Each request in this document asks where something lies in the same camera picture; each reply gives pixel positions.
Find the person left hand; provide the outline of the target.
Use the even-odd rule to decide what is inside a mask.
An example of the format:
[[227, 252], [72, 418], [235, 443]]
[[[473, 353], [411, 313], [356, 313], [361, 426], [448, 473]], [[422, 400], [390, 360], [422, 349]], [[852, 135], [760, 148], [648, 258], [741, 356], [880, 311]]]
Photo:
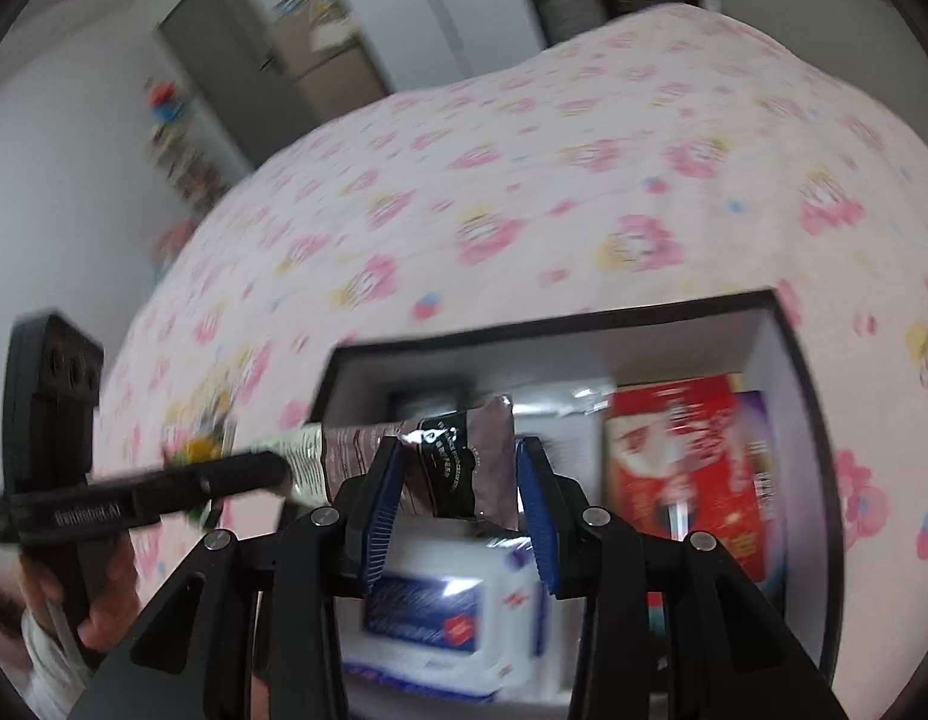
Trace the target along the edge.
[[[137, 577], [135, 551], [130, 536], [124, 533], [117, 539], [116, 549], [107, 564], [104, 587], [89, 606], [89, 618], [78, 626], [78, 635], [87, 649], [109, 652], [137, 619], [140, 612]], [[43, 564], [20, 556], [18, 583], [37, 626], [49, 635], [57, 635], [50, 606], [64, 603], [65, 593], [59, 580]]]

